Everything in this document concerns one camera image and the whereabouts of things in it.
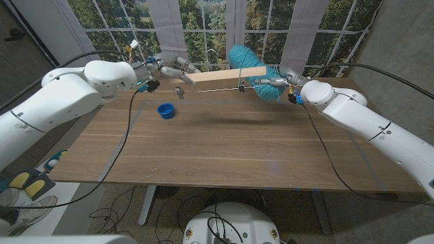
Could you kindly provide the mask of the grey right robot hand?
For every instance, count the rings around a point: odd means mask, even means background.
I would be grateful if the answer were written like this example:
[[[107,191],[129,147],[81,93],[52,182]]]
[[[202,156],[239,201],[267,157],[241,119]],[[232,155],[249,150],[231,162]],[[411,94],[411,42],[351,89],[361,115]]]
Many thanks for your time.
[[[279,69],[280,78],[256,79],[254,85],[272,85],[274,87],[289,87],[291,85],[302,87],[310,81],[307,77],[299,75],[296,71],[283,67]]]

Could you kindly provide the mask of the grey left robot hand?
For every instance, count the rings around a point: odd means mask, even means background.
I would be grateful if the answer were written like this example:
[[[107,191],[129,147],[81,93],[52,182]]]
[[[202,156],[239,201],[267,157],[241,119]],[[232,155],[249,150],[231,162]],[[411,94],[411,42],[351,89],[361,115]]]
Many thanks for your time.
[[[188,85],[196,85],[187,74],[200,73],[201,71],[192,65],[188,60],[176,55],[173,52],[161,52],[154,55],[157,71],[160,77],[180,79]]]

